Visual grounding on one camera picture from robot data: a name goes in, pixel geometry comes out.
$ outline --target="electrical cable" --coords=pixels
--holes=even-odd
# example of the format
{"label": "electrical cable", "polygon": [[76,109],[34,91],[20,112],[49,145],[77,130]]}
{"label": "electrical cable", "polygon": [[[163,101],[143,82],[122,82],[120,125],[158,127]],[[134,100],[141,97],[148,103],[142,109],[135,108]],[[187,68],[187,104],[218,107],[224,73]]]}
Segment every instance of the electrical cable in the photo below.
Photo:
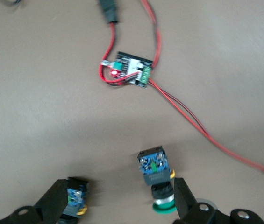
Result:
{"label": "electrical cable", "polygon": [[251,166],[255,169],[258,169],[260,171],[264,172],[264,165],[259,164],[257,162],[248,160],[240,155],[238,155],[237,153],[234,153],[232,151],[230,151],[229,149],[227,149],[226,147],[224,147],[223,145],[221,145],[220,143],[218,143],[216,140],[213,139],[213,137],[211,135],[209,135],[208,133],[205,133],[201,127],[199,127],[197,124],[195,124],[189,117],[187,114],[185,114],[185,112],[183,112],[171,99],[170,97],[168,97],[161,89],[160,87],[157,86],[157,84],[150,79],[150,83],[151,85],[156,88],[170,103],[171,105],[177,109],[177,111],[192,125],[194,126],[203,136],[205,136],[205,138],[207,138],[211,143],[213,143],[217,148],[219,148],[221,151],[223,151],[224,153],[226,153],[227,155],[233,157],[234,159],[241,161],[243,163],[245,163],[248,166]]}
{"label": "electrical cable", "polygon": [[[144,6],[147,14],[150,17],[151,22],[153,23],[153,26],[155,27],[155,31],[156,31],[156,51],[155,51],[155,56],[154,56],[154,60],[153,60],[153,66],[152,68],[154,68],[158,62],[158,58],[160,55],[160,49],[161,49],[161,35],[159,33],[159,29],[157,27],[157,20],[156,20],[156,16],[154,14],[154,11],[151,7],[151,5],[149,4],[149,2],[147,0],[141,0],[142,5]],[[177,111],[186,118],[186,120],[188,122],[190,122],[190,124],[192,126],[194,126],[201,134],[203,134],[211,143],[213,143],[217,148],[219,148],[221,151],[223,151],[224,153],[226,153],[227,155],[233,157],[234,159],[241,161],[243,163],[245,163],[246,165],[249,165],[255,169],[261,170],[264,172],[264,165],[262,164],[258,164],[254,161],[248,160],[244,157],[241,157],[240,155],[230,151],[229,149],[227,149],[226,147],[224,147],[223,145],[221,145],[220,143],[218,143],[217,141],[215,141],[213,139],[213,137],[208,133],[208,131],[205,129],[205,127],[202,125],[202,123],[197,119],[197,117],[191,112],[191,110],[189,108],[187,108],[181,101],[179,101],[177,98],[175,98],[173,95],[169,94],[168,92],[162,90],[160,87],[157,86],[157,84],[150,78],[149,82],[148,82],[151,86],[153,86],[155,89],[157,89],[170,103],[173,107],[175,107],[177,109]],[[193,119],[196,121],[197,124],[195,124],[189,117],[188,115],[183,112],[172,100],[176,101],[179,105],[181,105],[192,117]]]}
{"label": "electrical cable", "polygon": [[[150,17],[150,20],[153,24],[154,27],[154,31],[155,31],[155,41],[156,41],[156,50],[155,50],[155,55],[154,55],[154,59],[153,59],[153,63],[152,63],[152,71],[155,68],[155,66],[157,65],[157,62],[159,60],[160,57],[160,52],[161,52],[161,34],[160,34],[160,30],[157,26],[157,20],[156,20],[156,16],[154,13],[153,8],[151,7],[150,3],[147,0],[140,0],[144,9],[146,10],[148,16]],[[110,51],[112,50],[113,46],[114,46],[114,42],[116,40],[116,31],[115,31],[115,27],[114,24],[111,22],[109,24],[110,26],[110,30],[111,30],[111,40],[110,40],[110,44],[109,47],[107,49],[107,51],[105,52],[104,56],[103,56],[103,60],[106,60],[107,56],[109,55]],[[100,78],[108,83],[109,85],[112,86],[119,86],[122,84],[127,83],[127,77],[128,76],[132,76],[133,74],[129,74],[126,75],[122,78],[116,79],[114,81],[109,81],[106,80],[104,78],[103,75],[103,66],[100,65],[99,67],[99,75]],[[163,89],[161,89],[151,78],[149,78],[148,84],[151,85],[152,87],[154,87],[156,90],[158,90],[165,98],[167,101],[169,101],[169,103],[193,126],[196,128],[196,130],[198,130],[206,139],[208,139],[213,145],[215,145],[218,149],[220,149],[222,152],[224,152],[225,154],[229,155],[230,157],[254,168],[257,170],[260,170],[262,172],[264,172],[264,165],[259,164],[257,162],[251,161],[249,159],[246,159],[240,155],[238,155],[237,153],[234,153],[232,151],[230,151],[229,149],[227,149],[226,147],[224,147],[223,145],[221,145],[219,142],[217,142],[206,130],[206,128],[202,125],[202,123],[198,120],[198,118],[194,115],[193,112],[191,112],[191,110],[186,107],[185,104],[183,104],[180,100],[178,100],[176,97],[174,97],[173,95],[171,95],[170,93],[164,91]],[[179,104],[181,107],[183,107],[189,114],[190,116],[195,120],[195,122],[183,111],[181,110],[181,108],[174,103],[173,101],[175,101],[177,104]]]}
{"label": "electrical cable", "polygon": [[170,93],[166,92],[165,90],[163,90],[161,88],[160,88],[160,90],[163,93],[165,93],[168,97],[170,97],[171,99],[173,99],[175,102],[177,102],[179,105],[181,105],[191,115],[191,117],[196,121],[196,123],[201,127],[201,129],[203,130],[203,132],[209,135],[208,131],[203,126],[203,124],[199,121],[199,119],[195,116],[195,114],[184,103],[182,103],[180,100],[178,100],[176,97],[174,97]]}
{"label": "electrical cable", "polygon": [[[114,47],[114,44],[115,44],[115,41],[116,41],[116,29],[115,29],[115,24],[113,22],[109,23],[109,27],[110,27],[110,32],[111,32],[111,39],[110,39],[110,43],[109,43],[109,46],[104,54],[104,56],[102,57],[102,60],[106,60],[108,55],[110,54],[111,50],[113,49]],[[125,81],[127,81],[127,79],[131,79],[132,77],[136,77],[136,75],[138,74],[139,72],[134,72],[134,73],[131,73],[131,74],[127,74],[121,78],[118,78],[116,80],[107,80],[105,79],[104,77],[104,66],[102,64],[100,64],[99,66],[99,76],[100,78],[105,82],[105,83],[108,83],[110,85],[113,85],[113,86],[119,86],[119,85],[122,85],[124,84]]]}

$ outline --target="black plastic bracket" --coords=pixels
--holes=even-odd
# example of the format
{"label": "black plastic bracket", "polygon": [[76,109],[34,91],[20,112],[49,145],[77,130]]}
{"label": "black plastic bracket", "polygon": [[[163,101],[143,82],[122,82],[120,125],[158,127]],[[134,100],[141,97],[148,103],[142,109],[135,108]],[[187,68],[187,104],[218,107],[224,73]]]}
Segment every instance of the black plastic bracket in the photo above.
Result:
{"label": "black plastic bracket", "polygon": [[0,224],[55,224],[67,206],[67,181],[57,180],[34,206],[24,206]]}
{"label": "black plastic bracket", "polygon": [[235,209],[227,216],[207,203],[197,203],[183,178],[174,179],[174,200],[181,220],[173,224],[264,224],[253,211]]}

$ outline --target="black circuit board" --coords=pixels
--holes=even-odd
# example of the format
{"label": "black circuit board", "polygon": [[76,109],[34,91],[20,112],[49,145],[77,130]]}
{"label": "black circuit board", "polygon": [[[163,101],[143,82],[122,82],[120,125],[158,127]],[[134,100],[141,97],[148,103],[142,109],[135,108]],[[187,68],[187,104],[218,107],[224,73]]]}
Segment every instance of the black circuit board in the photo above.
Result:
{"label": "black circuit board", "polygon": [[141,87],[146,87],[147,84],[141,83],[140,78],[142,76],[142,70],[143,67],[151,67],[152,66],[152,61],[137,57],[134,55],[126,54],[123,52],[118,52],[117,57],[115,61],[122,63],[123,67],[121,69],[121,72],[118,76],[118,78],[124,77],[125,75],[134,73],[134,72],[139,72],[137,77],[133,77],[130,81],[128,81],[131,84],[138,85]]}

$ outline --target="black connector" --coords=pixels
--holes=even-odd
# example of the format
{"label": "black connector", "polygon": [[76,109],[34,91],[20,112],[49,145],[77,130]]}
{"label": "black connector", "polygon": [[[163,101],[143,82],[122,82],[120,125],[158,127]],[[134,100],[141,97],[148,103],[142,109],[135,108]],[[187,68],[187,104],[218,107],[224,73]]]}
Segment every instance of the black connector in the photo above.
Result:
{"label": "black connector", "polygon": [[170,182],[154,184],[151,186],[151,194],[154,199],[165,199],[174,194],[173,187]]}
{"label": "black connector", "polygon": [[108,23],[117,23],[116,4],[114,0],[99,0],[100,7]]}

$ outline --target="screw hole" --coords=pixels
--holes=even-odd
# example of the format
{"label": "screw hole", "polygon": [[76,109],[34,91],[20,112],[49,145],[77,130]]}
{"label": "screw hole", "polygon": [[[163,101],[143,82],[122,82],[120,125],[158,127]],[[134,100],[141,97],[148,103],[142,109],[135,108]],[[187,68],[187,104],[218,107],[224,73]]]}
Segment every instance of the screw hole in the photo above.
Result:
{"label": "screw hole", "polygon": [[239,211],[238,216],[244,219],[249,219],[249,215],[244,211]]}
{"label": "screw hole", "polygon": [[23,209],[23,210],[21,210],[21,211],[19,211],[19,216],[21,216],[21,215],[24,215],[24,214],[26,214],[28,212],[28,209]]}

